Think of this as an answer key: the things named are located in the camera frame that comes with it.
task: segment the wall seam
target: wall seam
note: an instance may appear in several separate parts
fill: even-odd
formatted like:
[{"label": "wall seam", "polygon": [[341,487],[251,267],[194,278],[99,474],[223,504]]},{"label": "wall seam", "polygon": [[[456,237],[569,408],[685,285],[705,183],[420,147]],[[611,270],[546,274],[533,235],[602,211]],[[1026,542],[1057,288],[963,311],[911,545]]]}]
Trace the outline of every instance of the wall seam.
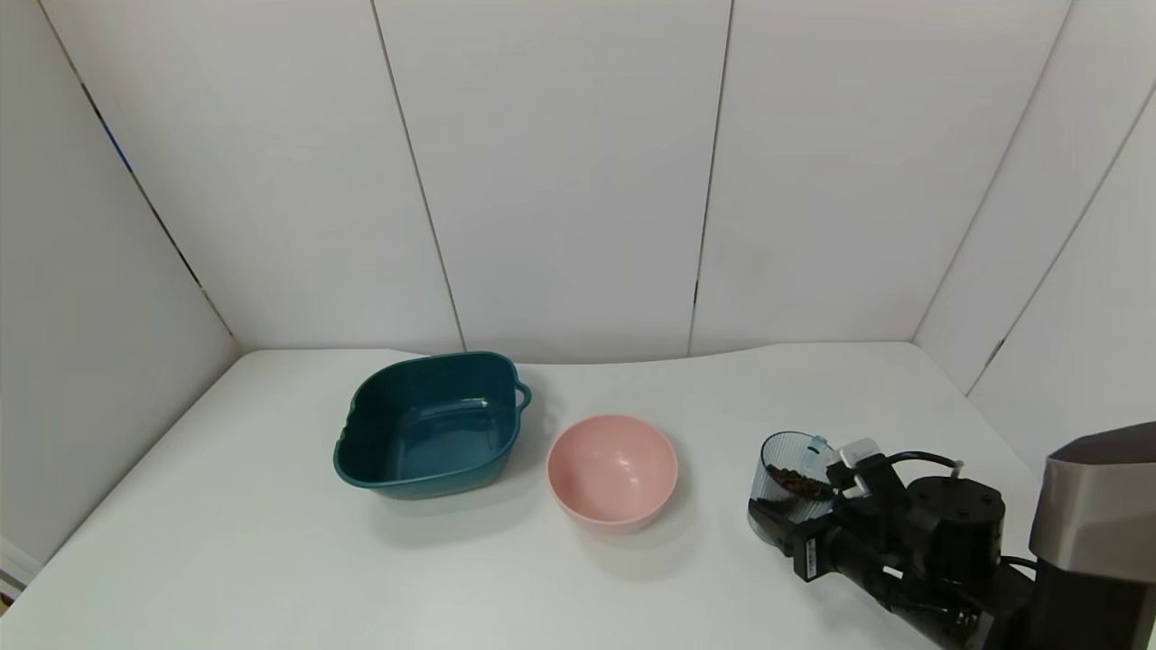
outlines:
[{"label": "wall seam", "polygon": [[437,253],[438,265],[442,266],[442,276],[445,278],[445,290],[450,296],[450,308],[453,311],[453,323],[458,326],[458,340],[461,349],[466,347],[466,332],[461,328],[461,317],[458,315],[458,302],[453,300],[453,285],[450,282],[450,272],[445,267],[445,257],[442,254],[442,243],[437,238],[437,228],[433,226],[433,213],[430,212],[430,201],[425,195],[425,183],[422,182],[422,172],[417,167],[417,154],[414,153],[414,140],[409,135],[409,123],[406,121],[406,111],[401,106],[401,95],[398,93],[398,79],[393,75],[393,64],[390,61],[390,51],[385,46],[385,28],[381,27],[381,16],[377,13],[377,2],[368,0],[370,9],[373,12],[373,23],[377,27],[377,39],[381,44],[381,57],[385,59],[385,72],[390,76],[390,88],[393,90],[393,101],[398,105],[398,115],[401,117],[401,130],[406,133],[406,146],[409,148],[409,161],[414,165],[414,176],[417,178],[417,190],[422,194],[422,206],[425,208],[425,220],[430,224],[430,235],[433,237],[433,250]]},{"label": "wall seam", "polygon": [[719,101],[714,108],[714,138],[711,141],[711,165],[706,172],[706,198],[703,201],[703,230],[698,235],[698,264],[695,269],[694,297],[690,304],[690,331],[687,333],[687,356],[695,345],[695,318],[698,316],[698,286],[703,279],[703,252],[706,250],[706,216],[711,208],[711,190],[714,187],[714,158],[719,148],[719,124],[722,121],[722,90],[726,88],[726,68],[731,58],[731,29],[734,27],[734,0],[726,19],[726,43],[722,45],[722,69],[719,76]]},{"label": "wall seam", "polygon": [[[1003,333],[1003,338],[1001,339],[1001,341],[1006,341],[1011,335],[1011,332],[1015,330],[1015,326],[1020,324],[1020,319],[1023,318],[1023,315],[1028,311],[1028,308],[1031,305],[1031,302],[1036,300],[1036,294],[1039,293],[1039,288],[1044,286],[1044,281],[1047,280],[1048,274],[1052,273],[1052,268],[1055,267],[1055,263],[1059,261],[1060,256],[1064,254],[1064,250],[1068,248],[1068,242],[1072,241],[1072,237],[1076,234],[1076,229],[1080,228],[1081,223],[1083,223],[1083,219],[1088,214],[1088,210],[1091,208],[1091,205],[1096,202],[1096,197],[1099,195],[1099,191],[1104,186],[1104,182],[1107,180],[1109,176],[1111,176],[1112,169],[1116,167],[1116,161],[1120,158],[1120,154],[1124,152],[1124,148],[1128,145],[1128,140],[1132,138],[1132,132],[1136,130],[1136,125],[1140,124],[1140,118],[1143,117],[1144,111],[1148,109],[1148,104],[1151,103],[1154,94],[1156,94],[1156,81],[1154,81],[1153,87],[1148,89],[1148,96],[1144,98],[1143,102],[1140,103],[1140,110],[1136,111],[1136,117],[1133,118],[1132,125],[1128,127],[1128,131],[1124,134],[1124,138],[1120,140],[1119,146],[1117,146],[1116,154],[1112,155],[1111,162],[1109,162],[1107,168],[1104,169],[1104,175],[1099,177],[1099,183],[1096,184],[1096,189],[1092,190],[1091,195],[1088,197],[1088,202],[1085,202],[1083,209],[1080,210],[1080,216],[1076,217],[1076,222],[1073,223],[1072,229],[1068,230],[1068,236],[1064,238],[1064,243],[1060,245],[1060,249],[1055,251],[1055,257],[1052,258],[1051,264],[1047,265],[1047,269],[1044,271],[1044,274],[1039,278],[1039,282],[1036,283],[1036,288],[1031,290],[1031,295],[1028,296],[1028,300],[1023,303],[1023,306],[1020,308],[1020,313],[1016,315],[1015,320],[1011,322],[1011,325],[1008,327],[1007,332]],[[984,375],[987,372],[987,369],[991,368],[992,362],[994,362],[995,359],[998,357],[999,357],[999,350],[996,350],[996,354],[991,360],[988,360],[987,364],[984,365],[984,369],[979,371],[979,376],[976,377],[976,381],[971,383],[971,386],[964,393],[965,396],[969,397],[971,396],[971,391],[976,390],[976,386],[979,385],[979,381],[984,378]]]},{"label": "wall seam", "polygon": [[1008,139],[1008,143],[1003,148],[1003,155],[1000,156],[1000,162],[995,165],[995,171],[992,173],[992,178],[987,182],[987,189],[984,190],[984,195],[979,199],[979,204],[976,206],[976,212],[971,215],[971,221],[968,222],[968,228],[963,231],[963,237],[959,238],[959,244],[955,248],[955,252],[951,253],[951,260],[948,261],[947,268],[943,269],[943,275],[940,278],[939,285],[935,286],[935,293],[932,294],[932,300],[927,301],[927,308],[924,309],[924,315],[919,318],[919,323],[911,332],[909,341],[912,344],[914,344],[916,337],[919,334],[919,330],[922,328],[924,323],[927,322],[927,315],[932,312],[932,305],[935,304],[935,298],[939,297],[940,291],[943,289],[943,285],[947,283],[948,275],[951,274],[951,269],[955,268],[956,263],[959,260],[959,252],[963,250],[963,245],[968,242],[968,237],[975,229],[976,222],[979,221],[979,215],[984,212],[984,206],[987,204],[987,198],[992,193],[992,187],[995,186],[995,180],[1003,171],[1003,164],[1008,160],[1008,153],[1011,152],[1011,146],[1015,143],[1015,139],[1020,135],[1020,130],[1023,127],[1028,112],[1031,110],[1031,105],[1036,101],[1036,94],[1039,93],[1039,87],[1044,82],[1044,75],[1047,74],[1047,68],[1052,65],[1052,58],[1055,56],[1060,40],[1064,38],[1064,32],[1067,30],[1068,20],[1072,17],[1072,7],[1075,6],[1075,3],[1076,0],[1070,0],[1068,2],[1068,9],[1064,14],[1064,21],[1060,22],[1060,29],[1055,30],[1055,38],[1052,39],[1052,46],[1048,49],[1047,57],[1044,59],[1044,65],[1039,69],[1039,76],[1036,77],[1036,84],[1031,88],[1031,95],[1028,96],[1028,102],[1024,103],[1023,111],[1020,112],[1020,119],[1015,124],[1015,130],[1011,131],[1011,138]]}]

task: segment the white table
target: white table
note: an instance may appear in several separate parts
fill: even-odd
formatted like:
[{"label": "white table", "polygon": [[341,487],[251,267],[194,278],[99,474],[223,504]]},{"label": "white table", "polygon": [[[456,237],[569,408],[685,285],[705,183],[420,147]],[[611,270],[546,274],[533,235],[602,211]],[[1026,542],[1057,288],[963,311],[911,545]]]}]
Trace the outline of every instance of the white table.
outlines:
[{"label": "white table", "polygon": [[[260,352],[164,436],[0,619],[3,650],[928,649],[842,576],[810,585],[746,504],[761,441],[966,460],[1024,554],[1038,483],[906,344],[779,345],[679,361],[520,365],[534,390],[498,482],[423,502],[341,482],[349,399],[391,350]],[[666,431],[682,465],[651,529],[595,538],[555,505],[549,444],[598,413]],[[940,470],[901,465],[905,479]]]}]

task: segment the black cable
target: black cable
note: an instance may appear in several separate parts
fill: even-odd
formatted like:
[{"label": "black cable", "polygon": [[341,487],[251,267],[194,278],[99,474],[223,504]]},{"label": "black cable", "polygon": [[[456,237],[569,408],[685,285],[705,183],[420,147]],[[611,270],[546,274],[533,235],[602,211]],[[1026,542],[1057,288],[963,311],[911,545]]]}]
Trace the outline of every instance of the black cable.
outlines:
[{"label": "black cable", "polygon": [[946,456],[931,453],[928,451],[901,451],[899,453],[892,453],[882,460],[868,463],[866,466],[857,466],[855,472],[862,472],[866,468],[879,467],[880,465],[895,465],[896,463],[903,463],[904,460],[926,460],[927,463],[935,463],[936,465],[950,467],[951,478],[958,478],[959,471],[963,470],[963,460],[951,460]]},{"label": "black cable", "polygon": [[1024,560],[1023,557],[1016,557],[1015,555],[1005,555],[1000,557],[1000,562],[1003,562],[1005,564],[1011,564],[1015,567],[1025,567],[1033,571],[1039,570],[1038,566],[1031,560]]},{"label": "black cable", "polygon": [[888,465],[895,465],[896,463],[902,463],[903,460],[926,460],[928,463],[935,463],[944,467],[950,467],[955,470],[963,464],[958,460],[951,460],[946,456],[940,456],[938,453],[931,453],[927,451],[901,451],[899,453],[892,453],[887,457]]}]

